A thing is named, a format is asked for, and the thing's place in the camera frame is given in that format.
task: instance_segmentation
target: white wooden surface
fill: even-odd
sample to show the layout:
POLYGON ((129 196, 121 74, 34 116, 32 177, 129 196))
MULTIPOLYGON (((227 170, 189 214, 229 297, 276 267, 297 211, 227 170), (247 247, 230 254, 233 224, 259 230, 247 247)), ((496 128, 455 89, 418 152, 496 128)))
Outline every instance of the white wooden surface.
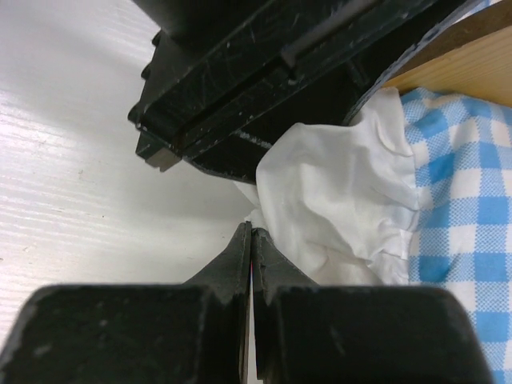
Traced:
POLYGON ((232 182, 135 156, 157 30, 129 0, 0 2, 0 347, 40 286, 182 282, 251 210, 232 182))

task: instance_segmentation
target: blue and white checkered fabric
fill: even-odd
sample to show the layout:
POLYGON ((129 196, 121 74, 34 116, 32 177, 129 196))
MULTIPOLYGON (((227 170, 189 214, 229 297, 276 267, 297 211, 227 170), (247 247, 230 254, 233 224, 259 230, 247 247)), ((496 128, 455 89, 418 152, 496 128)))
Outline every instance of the blue and white checkered fabric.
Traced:
POLYGON ((455 294, 512 383, 512 109, 425 89, 402 104, 421 206, 410 282, 455 294))

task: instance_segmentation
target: checkered cloth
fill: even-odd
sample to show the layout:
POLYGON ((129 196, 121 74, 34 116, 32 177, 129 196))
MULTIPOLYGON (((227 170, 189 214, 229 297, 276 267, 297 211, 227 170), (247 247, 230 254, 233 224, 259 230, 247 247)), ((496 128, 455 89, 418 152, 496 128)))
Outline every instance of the checkered cloth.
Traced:
POLYGON ((402 104, 421 207, 410 282, 455 294, 512 383, 512 109, 425 89, 402 104))

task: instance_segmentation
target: wooden board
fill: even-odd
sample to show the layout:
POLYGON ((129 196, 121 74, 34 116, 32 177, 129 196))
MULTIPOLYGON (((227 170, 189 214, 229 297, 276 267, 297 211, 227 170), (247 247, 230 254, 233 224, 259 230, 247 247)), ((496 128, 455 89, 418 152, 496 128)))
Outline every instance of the wooden board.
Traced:
MULTIPOLYGON (((502 20, 501 29, 446 52, 450 42, 453 44, 450 33, 457 28, 467 30, 471 26, 469 18, 465 24, 459 23, 462 26, 456 25, 442 34, 431 48, 427 47, 430 52, 426 57, 434 56, 433 59, 423 63, 416 60, 418 66, 392 78, 385 86, 396 86, 401 93, 422 86, 432 91, 458 92, 512 106, 512 26, 507 16, 511 9, 505 13, 499 8, 496 10, 494 14, 502 20), (441 52, 438 57, 435 57, 436 51, 441 52)), ((482 34, 471 31, 468 35, 474 38, 482 34)))

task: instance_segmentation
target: white cloth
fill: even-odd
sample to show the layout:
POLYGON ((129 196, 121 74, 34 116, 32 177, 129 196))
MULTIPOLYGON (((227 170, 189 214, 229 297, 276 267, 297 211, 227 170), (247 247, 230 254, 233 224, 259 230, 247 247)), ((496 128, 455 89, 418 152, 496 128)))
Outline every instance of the white cloth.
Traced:
POLYGON ((395 89, 352 126, 295 124, 258 166, 255 225, 318 283, 407 284, 418 199, 404 127, 395 89))

